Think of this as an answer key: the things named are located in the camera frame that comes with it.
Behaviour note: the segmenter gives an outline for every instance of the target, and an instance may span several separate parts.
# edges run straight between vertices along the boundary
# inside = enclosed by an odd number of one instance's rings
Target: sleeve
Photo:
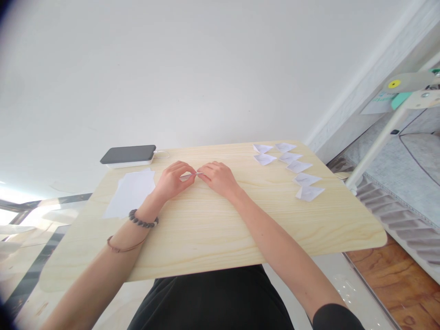
[[[313,330],[365,330],[354,314],[344,306],[327,304],[313,316]]]

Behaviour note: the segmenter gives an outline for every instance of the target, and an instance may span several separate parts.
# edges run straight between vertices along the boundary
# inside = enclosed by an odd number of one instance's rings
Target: dark bead bracelet
[[[144,221],[141,221],[138,218],[136,218],[136,216],[134,215],[137,210],[138,209],[131,210],[130,213],[128,214],[128,217],[130,218],[131,221],[133,221],[133,223],[137,224],[138,226],[142,226],[144,228],[156,227],[156,225],[159,222],[158,217],[156,217],[156,220],[154,220],[154,222],[144,222]]]

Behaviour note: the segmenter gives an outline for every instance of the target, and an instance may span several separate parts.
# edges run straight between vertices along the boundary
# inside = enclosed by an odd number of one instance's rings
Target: brown string bracelet
[[[142,244],[145,242],[145,240],[147,239],[147,238],[144,238],[142,242],[140,242],[139,244],[136,244],[134,247],[129,247],[128,249],[123,249],[123,250],[121,250],[121,249],[119,249],[119,248],[117,248],[117,247],[114,247],[114,246],[112,246],[112,245],[110,244],[110,240],[111,240],[112,237],[113,237],[113,235],[110,236],[109,238],[107,238],[107,245],[110,247],[111,251],[114,252],[114,253],[127,252],[127,251],[134,250],[134,249],[137,248],[139,245],[142,245]]]
[[[154,220],[154,222],[144,222],[144,221],[141,221],[141,220],[139,220],[138,218],[135,217],[134,214],[135,214],[135,212],[136,212],[137,210],[138,210],[138,209],[131,210],[130,213],[128,214],[128,217],[129,217],[130,221],[133,221],[133,223],[136,223],[138,226],[141,226],[141,227],[143,227],[143,228],[153,228],[153,227],[156,227],[156,226],[157,226],[157,224],[158,224],[158,222],[159,222],[159,218],[158,218],[158,217],[156,217],[156,219]],[[114,246],[112,246],[112,245],[110,244],[110,240],[111,240],[112,237],[113,237],[113,236],[110,236],[109,238],[107,238],[107,245],[110,247],[111,251],[112,251],[112,252],[115,252],[115,253],[119,253],[119,252],[127,252],[127,251],[134,250],[134,249],[137,248],[138,246],[142,245],[142,244],[145,242],[145,240],[147,239],[147,238],[144,238],[142,242],[140,242],[139,244],[136,244],[134,247],[129,247],[129,248],[127,248],[127,249],[123,249],[123,250],[121,250],[121,249],[119,249],[119,248],[117,248],[117,247],[114,247]]]

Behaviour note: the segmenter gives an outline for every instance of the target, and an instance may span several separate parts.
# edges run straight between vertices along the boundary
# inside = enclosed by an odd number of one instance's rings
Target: yellow circle
[[[396,88],[397,86],[399,86],[400,85],[400,80],[393,80],[392,82],[390,82],[389,84],[388,84],[388,88]]]

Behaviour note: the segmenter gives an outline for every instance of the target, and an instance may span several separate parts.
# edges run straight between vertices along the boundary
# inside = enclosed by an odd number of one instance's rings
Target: black shirt
[[[156,279],[130,325],[156,329],[293,329],[286,307],[262,265]],[[314,330],[358,330],[347,308],[329,304]]]

